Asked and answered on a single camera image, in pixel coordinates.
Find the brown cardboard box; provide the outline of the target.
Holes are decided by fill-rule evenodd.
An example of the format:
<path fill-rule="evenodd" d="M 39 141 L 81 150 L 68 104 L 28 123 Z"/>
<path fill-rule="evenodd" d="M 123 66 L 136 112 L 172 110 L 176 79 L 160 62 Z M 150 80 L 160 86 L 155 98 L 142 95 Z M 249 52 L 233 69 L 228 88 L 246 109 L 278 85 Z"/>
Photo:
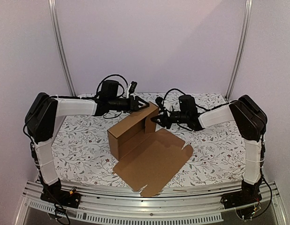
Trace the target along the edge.
<path fill-rule="evenodd" d="M 191 145 L 168 130 L 156 130 L 158 107 L 133 112 L 108 131 L 113 171 L 142 197 L 157 195 L 193 154 Z"/>

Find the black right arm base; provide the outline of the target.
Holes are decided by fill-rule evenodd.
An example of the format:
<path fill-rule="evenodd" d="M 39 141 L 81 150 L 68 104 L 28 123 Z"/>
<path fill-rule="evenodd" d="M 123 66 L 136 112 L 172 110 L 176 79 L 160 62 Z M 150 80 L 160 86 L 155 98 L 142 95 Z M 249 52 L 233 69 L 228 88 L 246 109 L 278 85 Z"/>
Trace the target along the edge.
<path fill-rule="evenodd" d="M 259 186 L 255 185 L 242 185 L 240 191 L 223 194 L 221 196 L 221 204 L 225 209 L 239 207 L 250 203 L 262 200 L 259 192 Z"/>

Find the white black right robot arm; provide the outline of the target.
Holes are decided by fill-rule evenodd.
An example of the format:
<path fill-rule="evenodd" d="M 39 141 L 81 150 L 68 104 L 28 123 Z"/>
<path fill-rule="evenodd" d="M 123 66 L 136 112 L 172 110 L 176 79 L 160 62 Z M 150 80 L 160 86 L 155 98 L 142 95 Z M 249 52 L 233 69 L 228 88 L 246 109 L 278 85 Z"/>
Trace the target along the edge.
<path fill-rule="evenodd" d="M 201 131 L 214 125 L 234 121 L 245 143 L 245 173 L 242 191 L 238 193 L 237 200 L 241 204 L 248 204 L 255 198 L 263 177 L 267 116 L 250 96 L 243 95 L 229 103 L 205 109 L 203 113 L 198 112 L 199 105 L 191 95 L 179 97 L 178 111 L 168 109 L 162 97 L 157 97 L 155 102 L 160 110 L 151 121 L 166 129 L 170 129 L 172 124 L 186 124 L 188 131 Z"/>

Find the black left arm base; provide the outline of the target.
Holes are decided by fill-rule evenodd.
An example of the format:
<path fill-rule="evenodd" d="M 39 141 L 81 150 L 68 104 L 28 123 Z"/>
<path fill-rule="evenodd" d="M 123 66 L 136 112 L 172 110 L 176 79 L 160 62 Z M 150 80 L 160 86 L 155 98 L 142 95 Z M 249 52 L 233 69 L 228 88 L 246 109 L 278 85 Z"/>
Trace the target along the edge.
<path fill-rule="evenodd" d="M 77 209 L 80 204 L 81 197 L 82 195 L 76 191 L 71 194 L 70 191 L 61 190 L 60 188 L 51 190 L 43 187 L 43 192 L 40 199 L 49 203 L 55 203 L 65 207 Z"/>

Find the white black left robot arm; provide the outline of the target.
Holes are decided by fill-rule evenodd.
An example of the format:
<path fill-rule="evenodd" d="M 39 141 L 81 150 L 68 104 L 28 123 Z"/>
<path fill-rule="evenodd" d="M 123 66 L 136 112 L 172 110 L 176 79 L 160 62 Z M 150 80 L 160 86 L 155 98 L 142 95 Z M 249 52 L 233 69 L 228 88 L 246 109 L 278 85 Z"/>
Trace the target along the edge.
<path fill-rule="evenodd" d="M 54 167 L 52 142 L 59 117 L 88 115 L 101 117 L 110 111 L 132 113 L 149 107 L 149 103 L 134 96 L 137 83 L 126 84 L 122 94 L 116 80 L 99 83 L 93 97 L 50 96 L 45 92 L 37 94 L 24 119 L 23 132 L 31 140 L 32 155 L 39 171 L 46 195 L 54 203 L 61 203 L 65 194 L 55 185 L 60 179 Z"/>

